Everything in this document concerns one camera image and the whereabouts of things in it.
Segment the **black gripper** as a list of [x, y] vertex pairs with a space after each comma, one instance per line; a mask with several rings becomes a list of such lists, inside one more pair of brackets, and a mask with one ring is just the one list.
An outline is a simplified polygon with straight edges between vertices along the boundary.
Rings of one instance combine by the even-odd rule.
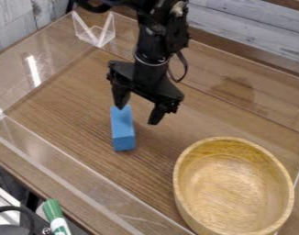
[[139, 53], [135, 62], [110, 61], [107, 79], [112, 85], [114, 104], [123, 109], [132, 93], [155, 104], [148, 118], [150, 125], [158, 125], [166, 114], [175, 113], [184, 100], [184, 94], [172, 83], [170, 57], [150, 61]]

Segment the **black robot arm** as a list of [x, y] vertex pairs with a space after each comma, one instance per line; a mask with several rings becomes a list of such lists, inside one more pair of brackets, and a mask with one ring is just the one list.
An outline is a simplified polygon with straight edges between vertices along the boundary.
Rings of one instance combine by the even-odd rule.
[[130, 95], [136, 94], [155, 104], [148, 123], [156, 125], [167, 114], [178, 111], [184, 94], [175, 86], [183, 81], [171, 71], [171, 58], [187, 63], [182, 49], [188, 47], [188, 0], [100, 0], [94, 6], [90, 0], [75, 0], [92, 13], [104, 13], [118, 6], [136, 11], [139, 38], [134, 62], [110, 62], [107, 79], [112, 85], [115, 106], [127, 105]]

